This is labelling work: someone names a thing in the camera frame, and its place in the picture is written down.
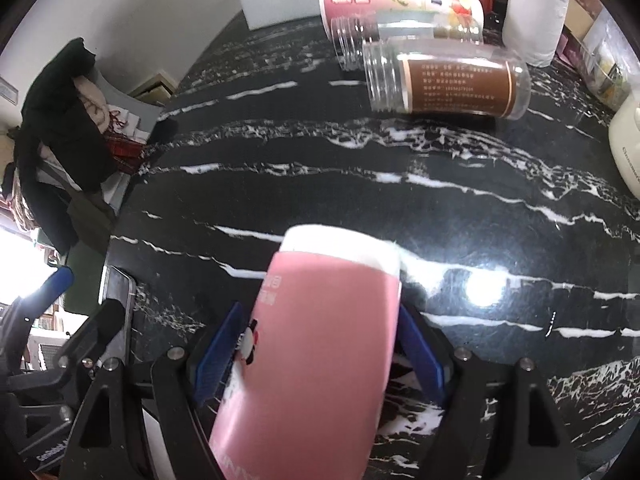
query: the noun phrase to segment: metal bolt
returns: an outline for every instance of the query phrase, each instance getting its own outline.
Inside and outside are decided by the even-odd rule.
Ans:
[[[120,359],[117,357],[109,357],[102,363],[102,368],[110,372],[113,372],[118,366],[120,366]]]
[[[535,362],[533,362],[533,359],[530,359],[528,357],[523,357],[522,359],[520,359],[518,363],[520,364],[520,368],[522,368],[523,370],[526,370],[527,372],[532,371],[533,368],[536,367],[536,364]]]
[[[68,406],[60,406],[60,418],[65,422],[74,420],[74,412]]]
[[[471,359],[471,357],[473,356],[471,351],[467,350],[463,346],[459,346],[458,348],[456,348],[453,351],[453,355],[455,355],[455,357],[457,359],[460,359],[461,361],[469,361],[469,359]]]
[[[170,348],[166,353],[166,356],[171,359],[171,361],[177,361],[178,359],[182,359],[184,357],[185,351],[181,346],[174,346]]]

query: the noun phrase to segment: marble countertop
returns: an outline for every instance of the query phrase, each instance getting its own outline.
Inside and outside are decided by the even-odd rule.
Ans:
[[[253,304],[288,227],[336,225],[395,242],[405,300],[455,346],[532,358],[573,443],[602,442],[640,402],[640,203],[612,113],[560,62],[530,72],[518,121],[375,115],[319,18],[233,20],[162,115],[112,237],[108,263],[144,284],[132,358]],[[441,416],[396,356],[367,480],[412,478]]]

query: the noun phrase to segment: white paper roll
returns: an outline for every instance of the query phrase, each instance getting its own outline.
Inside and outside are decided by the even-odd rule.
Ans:
[[[533,66],[549,66],[560,40],[569,0],[509,0],[505,46]]]

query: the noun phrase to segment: transparent plastic bottle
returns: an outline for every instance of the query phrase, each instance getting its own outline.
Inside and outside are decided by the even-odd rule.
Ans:
[[[365,43],[362,54],[373,111],[519,119],[529,107],[527,65],[502,47],[391,38]]]
[[[361,70],[362,44],[388,38],[442,38],[482,43],[482,27],[472,16],[423,10],[379,10],[331,20],[331,37],[343,70]]]

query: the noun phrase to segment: white kettle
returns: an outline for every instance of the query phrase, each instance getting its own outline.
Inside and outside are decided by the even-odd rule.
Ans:
[[[631,193],[640,198],[640,96],[636,92],[629,94],[611,120],[609,143],[618,171]]]

